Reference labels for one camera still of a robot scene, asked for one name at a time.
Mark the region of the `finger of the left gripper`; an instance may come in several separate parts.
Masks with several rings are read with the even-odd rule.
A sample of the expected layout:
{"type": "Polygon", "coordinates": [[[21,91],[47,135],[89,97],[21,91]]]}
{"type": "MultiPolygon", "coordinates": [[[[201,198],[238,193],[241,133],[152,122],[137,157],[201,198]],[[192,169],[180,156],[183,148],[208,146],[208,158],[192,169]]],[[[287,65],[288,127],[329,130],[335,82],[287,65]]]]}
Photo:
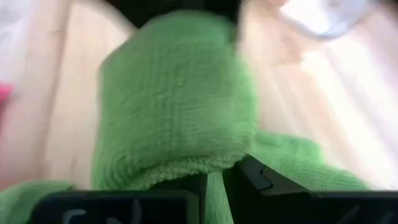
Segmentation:
{"type": "Polygon", "coordinates": [[[175,0],[179,9],[206,11],[237,22],[241,0],[175,0]]]}
{"type": "Polygon", "coordinates": [[[105,0],[119,11],[129,22],[141,28],[154,17],[168,13],[174,0],[105,0]]]}

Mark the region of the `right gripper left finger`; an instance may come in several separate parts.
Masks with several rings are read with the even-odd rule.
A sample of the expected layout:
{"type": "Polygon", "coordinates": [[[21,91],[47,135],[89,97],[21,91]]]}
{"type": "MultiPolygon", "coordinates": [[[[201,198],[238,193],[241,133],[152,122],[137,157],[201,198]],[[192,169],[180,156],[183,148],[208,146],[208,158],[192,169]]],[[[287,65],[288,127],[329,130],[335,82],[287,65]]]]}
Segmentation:
{"type": "Polygon", "coordinates": [[[155,184],[152,189],[167,190],[189,190],[192,192],[204,192],[207,186],[207,174],[195,174],[181,177],[174,180],[165,180],[155,184]]]}

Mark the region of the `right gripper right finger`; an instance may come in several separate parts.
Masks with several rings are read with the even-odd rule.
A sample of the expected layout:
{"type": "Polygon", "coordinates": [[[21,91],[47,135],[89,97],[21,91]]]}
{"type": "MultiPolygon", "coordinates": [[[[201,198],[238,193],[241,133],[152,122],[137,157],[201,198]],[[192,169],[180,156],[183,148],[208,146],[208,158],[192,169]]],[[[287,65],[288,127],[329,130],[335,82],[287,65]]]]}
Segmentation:
{"type": "Polygon", "coordinates": [[[253,190],[261,195],[283,195],[309,192],[309,189],[246,155],[223,172],[226,188],[253,190]]]}

